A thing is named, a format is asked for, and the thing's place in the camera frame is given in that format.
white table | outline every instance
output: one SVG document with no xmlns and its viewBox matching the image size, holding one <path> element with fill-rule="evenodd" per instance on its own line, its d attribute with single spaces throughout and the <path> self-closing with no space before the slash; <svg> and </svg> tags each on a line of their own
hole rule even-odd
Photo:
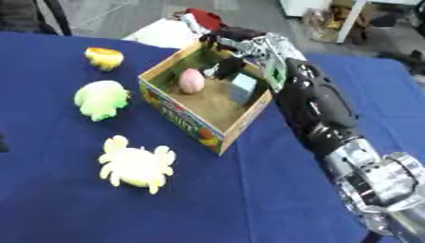
<svg viewBox="0 0 425 243">
<path fill-rule="evenodd" d="M 343 43 L 366 3 L 416 5 L 420 0 L 357 0 L 338 33 L 337 43 Z"/>
</svg>

silver metal part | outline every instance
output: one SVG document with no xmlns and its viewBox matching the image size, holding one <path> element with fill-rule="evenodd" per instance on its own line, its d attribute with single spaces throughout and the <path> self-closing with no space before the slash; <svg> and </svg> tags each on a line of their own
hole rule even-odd
<svg viewBox="0 0 425 243">
<path fill-rule="evenodd" d="M 217 37 L 221 45 L 237 49 L 235 57 L 252 57 L 260 66 L 274 93 L 279 93 L 286 81 L 286 58 L 305 60 L 305 56 L 289 40 L 279 34 L 267 33 L 252 40 L 235 42 Z"/>
<path fill-rule="evenodd" d="M 425 169 L 419 161 L 406 153 L 382 159 L 367 140 L 357 139 L 325 162 L 345 206 L 368 230 L 425 242 Z"/>
</svg>

chair leg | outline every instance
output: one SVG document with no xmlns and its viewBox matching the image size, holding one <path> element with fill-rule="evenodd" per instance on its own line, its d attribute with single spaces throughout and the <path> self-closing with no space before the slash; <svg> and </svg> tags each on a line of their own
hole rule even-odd
<svg viewBox="0 0 425 243">
<path fill-rule="evenodd" d="M 72 31 L 69 26 L 69 22 L 66 18 L 66 14 L 64 9 L 62 8 L 61 4 L 58 0 L 45 0 L 46 5 L 50 9 L 50 11 L 53 13 L 53 16 L 56 18 L 56 21 L 58 22 L 59 26 L 61 27 L 62 33 L 66 36 L 71 36 Z"/>
</svg>

crab plush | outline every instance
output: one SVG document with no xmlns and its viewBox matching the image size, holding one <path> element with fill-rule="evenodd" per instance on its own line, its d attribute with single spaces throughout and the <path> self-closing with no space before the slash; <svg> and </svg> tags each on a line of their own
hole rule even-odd
<svg viewBox="0 0 425 243">
<path fill-rule="evenodd" d="M 129 91 L 115 81 L 97 81 L 80 88 L 74 96 L 74 103 L 83 115 L 98 122 L 117 115 L 118 108 L 127 105 Z"/>
<path fill-rule="evenodd" d="M 167 146 L 159 146 L 154 153 L 141 148 L 128 148 L 128 140 L 115 136 L 104 144 L 104 154 L 99 162 L 104 164 L 100 176 L 107 179 L 110 175 L 112 185 L 118 187 L 124 181 L 137 187 L 149 187 L 156 194 L 165 185 L 166 177 L 173 174 L 171 165 L 176 153 Z"/>
</svg>

small cube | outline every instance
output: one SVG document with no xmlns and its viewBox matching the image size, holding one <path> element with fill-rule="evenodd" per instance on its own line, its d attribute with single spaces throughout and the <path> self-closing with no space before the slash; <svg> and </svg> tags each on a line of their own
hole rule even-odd
<svg viewBox="0 0 425 243">
<path fill-rule="evenodd" d="M 245 105 L 257 85 L 257 81 L 245 74 L 238 74 L 231 82 L 231 99 L 235 102 Z"/>
</svg>

